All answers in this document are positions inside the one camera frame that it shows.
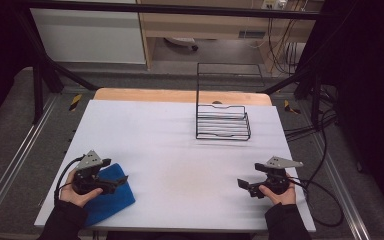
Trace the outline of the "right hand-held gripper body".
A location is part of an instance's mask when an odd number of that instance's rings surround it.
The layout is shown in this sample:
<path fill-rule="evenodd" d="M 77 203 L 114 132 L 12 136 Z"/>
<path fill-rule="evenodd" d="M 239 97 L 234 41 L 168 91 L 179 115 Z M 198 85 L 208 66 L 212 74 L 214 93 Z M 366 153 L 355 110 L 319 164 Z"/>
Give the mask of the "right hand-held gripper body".
<path fill-rule="evenodd" d="M 289 186 L 286 169 L 302 166 L 302 162 L 277 156 L 271 157 L 266 163 L 256 163 L 254 165 L 255 169 L 266 174 L 266 180 L 264 182 L 257 183 L 256 187 L 263 185 L 269 188 L 273 193 L 280 195 L 284 193 Z"/>

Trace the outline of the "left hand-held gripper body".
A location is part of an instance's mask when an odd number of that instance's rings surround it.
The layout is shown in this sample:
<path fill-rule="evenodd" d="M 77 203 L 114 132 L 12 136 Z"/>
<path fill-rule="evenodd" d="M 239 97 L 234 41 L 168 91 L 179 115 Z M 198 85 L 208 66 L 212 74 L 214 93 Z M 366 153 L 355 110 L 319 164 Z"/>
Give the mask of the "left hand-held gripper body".
<path fill-rule="evenodd" d="M 75 176 L 72 182 L 74 191 L 77 194 L 84 195 L 94 189 L 101 188 L 103 194 L 109 194 L 112 191 L 111 183 L 100 179 L 98 173 L 102 167 L 107 167 L 110 163 L 110 159 L 101 159 L 94 150 L 90 150 L 81 158 L 75 168 Z"/>

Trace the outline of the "blue cloth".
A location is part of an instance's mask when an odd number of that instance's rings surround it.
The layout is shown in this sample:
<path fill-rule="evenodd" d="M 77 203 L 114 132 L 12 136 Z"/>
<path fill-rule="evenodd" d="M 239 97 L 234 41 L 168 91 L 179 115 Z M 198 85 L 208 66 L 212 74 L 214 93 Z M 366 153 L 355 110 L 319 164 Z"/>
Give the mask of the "blue cloth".
<path fill-rule="evenodd" d="M 101 170 L 98 176 L 107 180 L 118 180 L 125 177 L 125 173 L 122 167 L 118 163 L 115 163 Z M 129 183 L 126 182 L 118 186 L 114 193 L 99 195 L 84 206 L 84 210 L 87 212 L 84 226 L 90 227 L 100 223 L 132 205 L 134 202 L 134 195 Z"/>

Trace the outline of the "person's right hand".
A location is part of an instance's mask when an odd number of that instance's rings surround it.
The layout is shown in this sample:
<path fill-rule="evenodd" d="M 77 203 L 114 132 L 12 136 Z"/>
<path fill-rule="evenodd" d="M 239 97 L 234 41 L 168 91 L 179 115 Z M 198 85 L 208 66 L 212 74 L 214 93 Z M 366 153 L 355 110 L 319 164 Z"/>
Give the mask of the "person's right hand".
<path fill-rule="evenodd" d="M 291 205 L 296 203 L 295 184 L 292 182 L 289 183 L 287 190 L 282 194 L 275 194 L 264 185 L 260 185 L 259 190 L 266 197 L 268 197 L 274 205 Z"/>

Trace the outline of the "person's left hand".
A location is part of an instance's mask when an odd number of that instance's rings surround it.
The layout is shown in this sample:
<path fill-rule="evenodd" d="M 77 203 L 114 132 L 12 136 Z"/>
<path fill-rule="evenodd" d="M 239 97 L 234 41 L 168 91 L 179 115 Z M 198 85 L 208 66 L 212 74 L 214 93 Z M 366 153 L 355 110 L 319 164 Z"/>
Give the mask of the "person's left hand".
<path fill-rule="evenodd" d="M 60 191 L 60 200 L 65 202 L 70 202 L 78 207 L 83 208 L 90 200 L 99 196 L 103 190 L 101 188 L 96 188 L 90 191 L 87 194 L 79 195 L 72 188 L 72 181 L 74 179 L 76 171 L 72 170 L 67 177 L 66 183 L 61 188 Z"/>

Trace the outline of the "yellow black tape marker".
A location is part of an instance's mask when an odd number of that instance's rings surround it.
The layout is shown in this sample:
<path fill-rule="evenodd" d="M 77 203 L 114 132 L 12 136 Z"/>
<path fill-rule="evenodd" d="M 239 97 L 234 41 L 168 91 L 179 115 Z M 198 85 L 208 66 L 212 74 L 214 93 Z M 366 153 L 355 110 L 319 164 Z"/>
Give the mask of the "yellow black tape marker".
<path fill-rule="evenodd" d="M 284 100 L 284 110 L 287 112 L 292 112 L 294 114 L 301 114 L 301 111 L 299 109 L 294 109 L 291 107 L 288 100 Z"/>
<path fill-rule="evenodd" d="M 82 94 L 76 94 L 70 104 L 69 111 L 75 111 L 78 103 L 80 102 L 82 98 Z"/>

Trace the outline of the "white table cover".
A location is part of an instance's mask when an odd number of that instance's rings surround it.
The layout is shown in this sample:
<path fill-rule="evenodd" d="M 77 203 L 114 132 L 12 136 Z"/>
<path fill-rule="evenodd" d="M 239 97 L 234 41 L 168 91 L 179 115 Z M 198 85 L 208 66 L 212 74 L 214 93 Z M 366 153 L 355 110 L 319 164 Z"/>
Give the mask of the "white table cover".
<path fill-rule="evenodd" d="M 275 107 L 246 111 L 249 140 L 203 140 L 192 103 L 92 100 L 62 163 L 95 150 L 127 174 L 135 201 L 100 230 L 263 232 L 271 201 L 237 182 L 264 180 L 256 163 L 291 154 Z"/>

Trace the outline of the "black metal stand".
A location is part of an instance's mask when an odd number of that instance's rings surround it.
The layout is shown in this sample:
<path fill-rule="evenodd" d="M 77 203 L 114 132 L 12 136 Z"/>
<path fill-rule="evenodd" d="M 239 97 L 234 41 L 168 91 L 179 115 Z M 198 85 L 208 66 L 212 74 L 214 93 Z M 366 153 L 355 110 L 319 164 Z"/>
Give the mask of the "black metal stand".
<path fill-rule="evenodd" d="M 96 91 L 99 89 L 98 86 L 87 82 L 51 59 L 46 53 L 36 26 L 33 24 L 33 18 L 29 18 L 31 12 L 27 7 L 13 7 L 12 10 L 17 22 L 28 39 L 29 47 L 32 49 L 34 124 L 38 123 L 44 115 L 43 84 L 47 85 L 51 93 L 60 93 L 64 89 L 59 74 L 64 75 L 88 90 Z"/>
<path fill-rule="evenodd" d="M 311 115 L 310 122 L 316 128 L 319 129 L 319 106 L 320 106 L 320 93 L 321 93 L 321 77 L 315 71 L 311 69 L 305 69 L 298 71 L 294 75 L 288 77 L 287 79 L 262 90 L 263 94 L 271 95 L 276 91 L 292 84 L 293 82 L 298 82 L 298 87 L 294 92 L 296 99 L 304 99 L 307 95 L 312 95 L 312 105 L 311 105 Z"/>

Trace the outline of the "wooden table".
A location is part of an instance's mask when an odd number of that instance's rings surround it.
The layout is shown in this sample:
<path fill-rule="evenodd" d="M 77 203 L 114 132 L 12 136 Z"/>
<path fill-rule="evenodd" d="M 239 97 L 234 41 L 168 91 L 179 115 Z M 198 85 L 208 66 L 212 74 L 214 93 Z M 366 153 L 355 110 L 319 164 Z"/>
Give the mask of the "wooden table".
<path fill-rule="evenodd" d="M 96 91 L 94 100 L 184 102 L 202 104 L 221 102 L 227 105 L 271 106 L 270 97 L 262 93 L 243 93 L 235 91 L 164 90 L 134 88 L 101 88 Z"/>

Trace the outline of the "white cabinet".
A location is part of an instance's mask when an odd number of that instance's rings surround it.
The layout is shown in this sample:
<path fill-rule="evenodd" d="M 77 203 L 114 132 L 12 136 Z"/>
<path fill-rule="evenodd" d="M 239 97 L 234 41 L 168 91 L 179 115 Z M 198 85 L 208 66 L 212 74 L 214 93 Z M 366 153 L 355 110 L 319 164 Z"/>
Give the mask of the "white cabinet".
<path fill-rule="evenodd" d="M 137 13 L 32 9 L 47 54 L 58 62 L 146 62 Z"/>

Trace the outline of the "white chair base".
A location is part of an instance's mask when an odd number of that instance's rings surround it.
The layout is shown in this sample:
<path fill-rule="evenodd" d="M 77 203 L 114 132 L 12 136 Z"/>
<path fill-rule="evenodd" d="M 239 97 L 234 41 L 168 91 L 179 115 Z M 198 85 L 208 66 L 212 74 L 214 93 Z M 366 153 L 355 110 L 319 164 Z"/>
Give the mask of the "white chair base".
<path fill-rule="evenodd" d="M 197 51 L 199 47 L 193 38 L 167 38 L 167 41 L 179 46 L 189 47 L 192 51 Z"/>

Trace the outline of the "white power strip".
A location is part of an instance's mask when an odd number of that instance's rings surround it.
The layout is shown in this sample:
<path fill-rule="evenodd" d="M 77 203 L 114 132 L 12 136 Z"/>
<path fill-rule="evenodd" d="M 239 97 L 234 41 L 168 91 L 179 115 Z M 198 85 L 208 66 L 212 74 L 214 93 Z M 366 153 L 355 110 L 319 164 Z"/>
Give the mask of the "white power strip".
<path fill-rule="evenodd" d="M 288 0 L 263 0 L 261 8 L 266 10 L 282 10 L 286 7 Z"/>

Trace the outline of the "aluminium rail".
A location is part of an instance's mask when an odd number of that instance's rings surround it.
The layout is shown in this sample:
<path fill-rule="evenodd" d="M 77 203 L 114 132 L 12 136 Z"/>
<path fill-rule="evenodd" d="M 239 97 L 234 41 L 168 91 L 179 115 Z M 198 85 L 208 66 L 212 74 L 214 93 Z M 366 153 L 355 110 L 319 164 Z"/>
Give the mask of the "aluminium rail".
<path fill-rule="evenodd" d="M 18 175 L 18 172 L 22 168 L 26 158 L 28 157 L 32 147 L 34 146 L 36 139 L 40 135 L 43 127 L 47 123 L 49 116 L 51 115 L 56 102 L 59 100 L 59 94 L 51 94 L 43 108 L 43 115 L 39 118 L 36 124 L 33 124 L 29 129 L 28 134 L 23 139 L 17 152 L 11 159 L 11 162 L 5 169 L 3 176 L 0 178 L 0 205 L 3 202 L 8 190 Z"/>
<path fill-rule="evenodd" d="M 332 185 L 334 194 L 337 197 L 340 206 L 342 207 L 342 213 L 344 214 L 354 239 L 371 240 L 366 225 L 362 220 L 356 204 L 351 197 L 351 193 L 346 187 L 345 181 L 342 179 L 333 162 L 333 158 L 328 151 L 328 140 L 323 130 L 320 130 L 314 134 L 314 142 L 322 156 L 323 163 L 321 166 L 325 169 L 328 179 Z"/>

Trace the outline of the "black metal frame bar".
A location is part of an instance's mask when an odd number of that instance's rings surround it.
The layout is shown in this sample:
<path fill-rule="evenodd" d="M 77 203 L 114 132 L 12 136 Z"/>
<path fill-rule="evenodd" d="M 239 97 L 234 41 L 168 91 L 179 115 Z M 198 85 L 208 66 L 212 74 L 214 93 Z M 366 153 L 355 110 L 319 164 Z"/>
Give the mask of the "black metal frame bar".
<path fill-rule="evenodd" d="M 242 8 L 224 8 L 224 7 L 183 6 L 183 5 L 128 4 L 128 3 L 55 1 L 55 0 L 15 0 L 15 4 L 23 8 L 76 10 L 76 11 L 183 14 L 183 15 L 232 16 L 232 17 L 298 19 L 298 20 L 321 20 L 321 19 L 335 18 L 334 14 L 328 13 L 328 12 L 257 10 L 257 9 L 242 9 Z"/>

